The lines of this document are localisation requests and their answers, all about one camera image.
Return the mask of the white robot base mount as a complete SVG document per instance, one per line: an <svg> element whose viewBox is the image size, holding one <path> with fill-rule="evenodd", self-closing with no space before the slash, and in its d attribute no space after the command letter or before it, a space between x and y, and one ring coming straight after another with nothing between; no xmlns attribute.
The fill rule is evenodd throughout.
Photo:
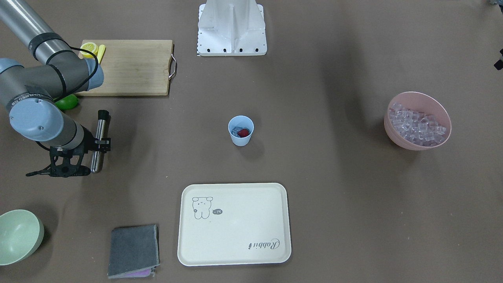
<svg viewBox="0 0 503 283"><path fill-rule="evenodd" d="M198 9L198 56L267 53L264 7L255 0L207 0Z"/></svg>

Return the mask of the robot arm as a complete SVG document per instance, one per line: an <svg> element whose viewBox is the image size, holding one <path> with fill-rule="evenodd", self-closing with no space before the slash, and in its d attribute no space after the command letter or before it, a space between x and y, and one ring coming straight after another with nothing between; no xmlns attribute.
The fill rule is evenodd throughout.
<svg viewBox="0 0 503 283"><path fill-rule="evenodd" d="M13 59L1 59L1 104L11 127L49 152L51 163L39 175L83 176L97 173L111 140L103 137L109 113L98 112L100 132L88 129L64 114L56 101L99 88L104 73L97 56L81 59L24 0L2 0L1 20L28 48L40 66L25 68Z"/></svg>

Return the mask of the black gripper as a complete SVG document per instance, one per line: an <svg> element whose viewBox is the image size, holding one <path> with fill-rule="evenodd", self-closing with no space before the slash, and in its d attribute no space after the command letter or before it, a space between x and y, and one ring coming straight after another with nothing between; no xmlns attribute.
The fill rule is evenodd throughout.
<svg viewBox="0 0 503 283"><path fill-rule="evenodd" d="M69 141L49 147L50 167L84 168L82 161L88 151L106 153L110 150L111 138L97 139L88 129L75 126Z"/></svg>

